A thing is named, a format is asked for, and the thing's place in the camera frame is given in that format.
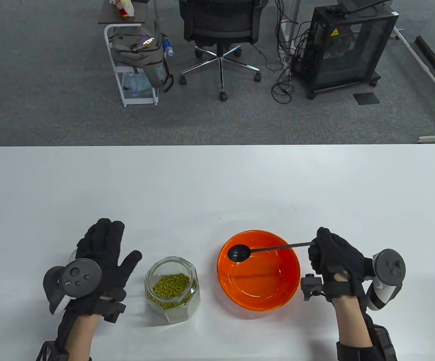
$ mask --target black glove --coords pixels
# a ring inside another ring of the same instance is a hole
[[[102,218],[89,228],[77,244],[75,258],[95,261],[102,270],[102,279],[89,295],[70,301],[66,309],[80,314],[92,315],[102,296],[121,302],[126,297],[127,280],[137,263],[142,259],[139,251],[132,251],[120,266],[117,265],[121,252],[124,224]]]
[[[308,254],[312,269],[323,276],[323,292],[326,299],[334,297],[365,296],[363,281],[365,279],[365,257],[345,239],[333,234],[329,229],[320,227],[309,246]],[[337,282],[334,278],[340,273],[349,282]]]

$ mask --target green pellet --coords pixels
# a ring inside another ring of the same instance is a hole
[[[166,275],[155,284],[153,290],[162,299],[173,299],[174,297],[181,296],[184,293],[189,285],[189,281],[189,277],[183,273],[178,273],[176,275]],[[192,288],[196,288],[196,286],[197,283],[194,281]],[[167,310],[187,304],[191,297],[191,292],[185,295],[182,300],[170,303],[159,302],[157,299],[152,297],[150,293],[147,294],[147,297],[160,308]]]

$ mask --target cart wheel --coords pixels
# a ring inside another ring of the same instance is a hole
[[[221,102],[224,102],[228,99],[227,94],[224,91],[221,91],[219,93],[219,99],[221,100]]]

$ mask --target snack bag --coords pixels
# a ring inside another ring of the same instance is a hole
[[[123,17],[133,17],[133,5],[131,0],[110,0],[110,3],[117,6],[119,14]]]

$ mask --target gray backpack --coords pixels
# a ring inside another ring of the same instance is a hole
[[[169,67],[164,57],[162,33],[150,12],[147,12],[146,22],[142,26],[115,27],[113,29],[114,32],[110,33],[109,42],[116,64],[133,67],[135,72],[138,72],[137,68],[144,70],[154,89],[163,88],[170,79],[169,86],[164,89],[164,93],[167,93],[174,85],[174,77],[169,73]],[[154,40],[143,47],[141,40],[149,36]],[[165,79],[159,77],[158,67],[164,67]]]

